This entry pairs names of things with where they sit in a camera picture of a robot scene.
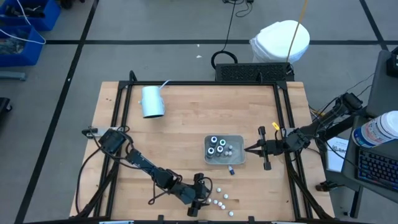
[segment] gray bin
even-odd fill
[[[224,156],[220,157],[214,155],[212,158],[208,158],[206,156],[206,151],[210,147],[210,139],[211,137],[216,136],[217,141],[219,142],[221,139],[226,141],[226,146],[232,145],[232,156]],[[242,164],[246,160],[246,155],[243,151],[243,137],[239,135],[211,135],[205,137],[205,149],[204,149],[204,158],[205,162],[212,165],[236,165]]]

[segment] keyboard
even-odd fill
[[[357,165],[357,179],[398,192],[397,160],[360,149]]]

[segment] gray floor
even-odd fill
[[[78,1],[62,11],[48,40],[79,40],[94,0]],[[276,21],[297,20],[303,0],[257,0],[252,13],[234,18],[231,39],[248,40]],[[398,40],[396,0],[367,1],[384,40]],[[224,39],[232,5],[221,0],[100,0],[88,40]],[[310,0],[303,25],[312,40],[377,40],[357,0]],[[25,193],[44,137],[53,117],[77,45],[46,45],[34,67],[1,68],[26,72],[26,82],[0,81],[0,96],[12,99],[14,110],[0,128],[0,221],[12,223]],[[103,81],[127,79],[134,70],[140,80],[214,80],[211,55],[216,44],[85,45],[71,80],[49,153],[26,222],[66,218],[75,192],[86,139],[80,134],[93,119]],[[250,62],[250,45],[228,45],[239,62]],[[311,45],[294,64],[297,81],[305,84],[310,105],[319,108],[374,71],[380,45]],[[230,63],[220,57],[217,62]],[[353,90],[359,93],[371,83]],[[369,92],[361,96],[367,102]],[[353,192],[331,192],[338,218],[351,206]],[[355,222],[394,223],[398,205],[365,191]]]

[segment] blue bin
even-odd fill
[[[36,2],[38,5],[45,6],[44,7],[44,18],[33,18],[27,17],[32,26],[35,27],[38,31],[46,31],[52,30],[55,22],[58,19],[58,16],[61,13],[61,9],[55,0],[19,0],[19,2],[24,5],[24,2]],[[16,0],[5,0],[5,2],[0,7],[0,21],[3,21],[7,26],[23,26],[27,25],[25,18],[21,17],[11,17],[5,16],[4,13],[7,9],[7,6],[14,6],[16,9],[20,9],[18,2]]]
[[[0,27],[0,29],[8,34],[17,33],[16,30],[19,29],[29,34],[29,40],[34,40],[40,43],[43,42],[39,33],[32,26]],[[12,37],[8,37],[6,34],[0,32],[0,39],[5,38]],[[35,65],[39,59],[42,48],[42,44],[26,42],[25,47],[20,54],[0,54],[0,67]]]

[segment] wooden table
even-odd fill
[[[117,92],[117,82],[104,82],[98,97],[93,120],[94,127],[109,127]],[[240,134],[244,146],[258,140],[257,129],[265,126],[267,139],[274,139],[272,122],[278,122],[275,99],[271,86],[165,86],[162,96],[166,114],[160,119],[143,119],[141,106],[142,86],[133,86],[127,125],[135,147],[155,165],[172,169],[183,175],[183,181],[191,184],[193,175],[202,172],[212,178],[214,187],[211,198],[222,201],[226,210],[216,205],[204,207],[198,217],[187,216],[187,205],[173,195],[165,195],[154,205],[152,181],[139,170],[121,166],[113,205],[112,219],[156,220],[164,215],[165,220],[294,220],[289,182],[284,156],[271,156],[272,170],[265,171],[263,159],[246,154],[246,162],[234,166],[231,176],[226,166],[211,166],[203,160],[203,140],[209,134]],[[297,127],[311,122],[303,83],[288,83],[290,104]],[[287,122],[285,103],[280,91],[284,120]],[[89,140],[85,158],[96,146]],[[309,191],[325,211],[334,216],[329,193],[317,192],[315,185],[325,180],[320,156],[312,151],[302,152],[302,161]],[[97,189],[103,164],[103,154],[97,154],[87,163],[81,177],[80,209],[89,201]],[[302,194],[298,194],[300,212],[305,217]],[[76,214],[72,206],[71,215]]]

